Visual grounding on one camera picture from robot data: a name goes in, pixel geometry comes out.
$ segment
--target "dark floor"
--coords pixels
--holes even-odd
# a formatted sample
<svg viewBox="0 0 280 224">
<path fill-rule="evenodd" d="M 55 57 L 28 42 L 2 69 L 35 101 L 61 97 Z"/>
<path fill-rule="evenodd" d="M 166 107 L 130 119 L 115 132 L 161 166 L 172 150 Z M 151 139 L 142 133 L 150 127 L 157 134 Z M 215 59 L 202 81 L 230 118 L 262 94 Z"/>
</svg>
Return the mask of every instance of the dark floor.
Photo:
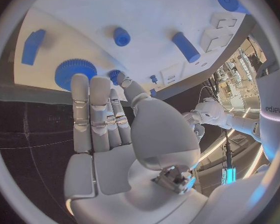
<svg viewBox="0 0 280 224">
<path fill-rule="evenodd" d="M 166 100 L 180 112 L 195 108 L 202 85 Z M 202 97 L 209 96 L 204 89 Z M 125 108 L 130 123 L 134 115 Z M 60 224 L 75 223 L 65 207 L 63 177 L 73 150 L 73 113 L 68 105 L 0 102 L 0 150 L 16 183 L 31 201 Z M 203 152 L 221 129 L 206 126 Z M 0 195 L 0 223 L 23 223 Z"/>
</svg>

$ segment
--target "white robot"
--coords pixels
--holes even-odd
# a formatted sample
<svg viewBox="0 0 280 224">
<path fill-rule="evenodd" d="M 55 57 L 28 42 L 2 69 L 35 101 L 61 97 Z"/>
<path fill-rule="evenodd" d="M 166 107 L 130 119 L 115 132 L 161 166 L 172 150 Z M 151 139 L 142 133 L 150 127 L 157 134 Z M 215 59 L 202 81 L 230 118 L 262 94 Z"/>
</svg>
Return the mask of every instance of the white robot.
<svg viewBox="0 0 280 224">
<path fill-rule="evenodd" d="M 257 78 L 258 82 L 266 82 L 279 75 L 278 69 L 268 72 L 268 67 L 263 67 Z M 263 143 L 271 161 L 278 148 L 280 127 L 271 135 L 262 135 L 262 139 L 260 133 L 268 125 L 272 129 L 269 122 L 276 122 L 276 118 L 268 119 L 264 112 L 260 120 L 236 117 L 224 112 L 213 98 L 205 98 L 191 112 L 180 114 L 150 97 L 126 74 L 120 72 L 117 80 L 134 110 L 131 128 L 108 78 L 93 77 L 90 87 L 83 74 L 74 75 L 71 81 L 76 154 L 68 163 L 64 192 L 68 211 L 78 223 L 219 223 L 219 215 L 215 215 L 218 222 L 212 219 L 210 207 L 214 202 L 224 205 L 222 190 L 234 195 L 245 189 L 236 204 L 227 208 L 238 207 L 253 196 L 262 175 L 255 175 L 248 188 L 241 181 L 221 186 L 210 198 L 192 189 L 195 178 L 191 170 L 198 164 L 199 141 L 204 135 L 201 125 L 234 128 L 251 135 Z M 267 104 L 270 97 L 262 97 L 266 99 L 262 104 Z"/>
</svg>

